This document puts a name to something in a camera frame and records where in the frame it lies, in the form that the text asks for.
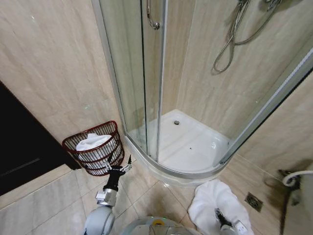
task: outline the glass shower door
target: glass shower door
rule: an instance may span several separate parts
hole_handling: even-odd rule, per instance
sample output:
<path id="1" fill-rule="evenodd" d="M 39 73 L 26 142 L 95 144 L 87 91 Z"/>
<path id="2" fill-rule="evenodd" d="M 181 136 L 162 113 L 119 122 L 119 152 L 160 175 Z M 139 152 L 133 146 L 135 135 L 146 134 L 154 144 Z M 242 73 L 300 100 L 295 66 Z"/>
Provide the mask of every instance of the glass shower door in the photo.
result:
<path id="1" fill-rule="evenodd" d="M 165 1 L 142 0 L 141 4 L 147 148 L 148 155 L 158 161 Z"/>
<path id="2" fill-rule="evenodd" d="M 126 135 L 157 161 L 165 1 L 99 2 Z"/>
<path id="3" fill-rule="evenodd" d="M 147 153 L 140 0 L 100 0 L 126 134 Z"/>

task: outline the red wicker basket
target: red wicker basket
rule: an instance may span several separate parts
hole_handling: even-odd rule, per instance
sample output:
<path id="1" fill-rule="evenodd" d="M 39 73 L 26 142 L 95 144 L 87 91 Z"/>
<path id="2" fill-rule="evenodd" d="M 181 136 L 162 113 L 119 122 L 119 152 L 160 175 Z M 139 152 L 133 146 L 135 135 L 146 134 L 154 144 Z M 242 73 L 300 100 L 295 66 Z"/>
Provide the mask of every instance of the red wicker basket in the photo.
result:
<path id="1" fill-rule="evenodd" d="M 96 148 L 77 151 L 76 145 L 80 141 L 87 139 L 89 133 L 111 135 L 111 137 Z M 108 121 L 76 135 L 67 137 L 63 140 L 62 146 L 66 151 L 72 154 L 72 156 L 90 175 L 94 176 L 107 175 L 108 172 L 105 162 L 110 161 L 110 165 L 120 165 L 125 155 L 115 121 Z"/>

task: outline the shower enclosure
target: shower enclosure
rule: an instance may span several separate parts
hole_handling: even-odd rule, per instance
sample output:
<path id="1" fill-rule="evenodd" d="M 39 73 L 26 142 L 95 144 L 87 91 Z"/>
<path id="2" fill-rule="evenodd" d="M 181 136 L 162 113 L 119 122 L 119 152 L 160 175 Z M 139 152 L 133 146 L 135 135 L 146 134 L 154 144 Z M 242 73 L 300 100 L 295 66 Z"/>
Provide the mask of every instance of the shower enclosure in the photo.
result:
<path id="1" fill-rule="evenodd" d="M 92 4 L 126 140 L 171 184 L 216 177 L 313 67 L 310 0 Z"/>

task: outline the robotic hand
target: robotic hand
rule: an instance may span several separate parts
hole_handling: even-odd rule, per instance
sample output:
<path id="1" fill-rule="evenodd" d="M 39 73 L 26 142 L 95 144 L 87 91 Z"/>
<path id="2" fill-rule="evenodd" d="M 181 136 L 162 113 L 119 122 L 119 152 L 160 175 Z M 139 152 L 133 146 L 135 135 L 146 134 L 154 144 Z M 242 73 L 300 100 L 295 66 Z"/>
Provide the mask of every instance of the robotic hand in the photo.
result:
<path id="1" fill-rule="evenodd" d="M 109 169 L 109 180 L 103 190 L 98 191 L 95 197 L 100 206 L 88 215 L 83 235 L 108 235 L 112 229 L 115 220 L 112 208 L 116 203 L 118 180 L 120 176 L 125 175 L 132 168 L 132 159 L 130 156 L 125 167 L 111 166 L 109 162 L 110 160 L 106 163 Z"/>
<path id="2" fill-rule="evenodd" d="M 221 224 L 221 235 L 245 235 L 247 229 L 240 220 L 231 223 L 224 216 L 219 208 L 215 208 L 215 215 Z"/>

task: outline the white cloth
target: white cloth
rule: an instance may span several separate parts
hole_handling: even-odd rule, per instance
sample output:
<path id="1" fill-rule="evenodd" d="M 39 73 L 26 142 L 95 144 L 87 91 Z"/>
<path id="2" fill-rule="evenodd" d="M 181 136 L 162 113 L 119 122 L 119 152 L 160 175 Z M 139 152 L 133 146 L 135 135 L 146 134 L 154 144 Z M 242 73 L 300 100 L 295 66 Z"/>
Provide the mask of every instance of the white cloth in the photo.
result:
<path id="1" fill-rule="evenodd" d="M 111 138 L 111 135 L 99 136 L 96 133 L 89 133 L 87 135 L 87 139 L 80 141 L 76 145 L 76 151 L 85 151 L 85 150 L 96 148 L 96 147 L 102 145 L 103 143 L 105 143 L 106 141 L 108 141 L 110 138 Z M 108 146 L 110 146 L 110 151 L 112 151 L 115 148 L 115 140 L 112 139 L 108 143 Z M 78 155 L 78 158 L 82 161 L 94 161 L 97 159 L 101 159 L 103 157 L 103 151 L 100 151 L 99 149 L 94 150 L 92 153 L 92 156 L 94 156 L 95 159 L 91 158 L 90 155 L 88 155 L 88 154 Z M 91 169 L 94 168 L 93 164 L 86 163 L 86 166 L 88 168 L 91 168 Z M 105 162 L 100 161 L 97 163 L 97 166 L 98 167 L 104 167 Z"/>
<path id="2" fill-rule="evenodd" d="M 82 140 L 76 145 L 77 151 L 85 151 L 92 148 L 96 148 L 111 138 L 111 135 L 99 136 L 96 133 L 89 133 L 87 139 Z"/>
<path id="3" fill-rule="evenodd" d="M 241 205 L 229 186 L 218 179 L 198 186 L 188 209 L 191 221 L 204 235 L 220 234 L 221 225 L 215 216 L 215 208 L 219 208 L 226 219 L 232 223 L 240 220 L 248 230 L 246 234 L 254 235 L 245 207 Z"/>

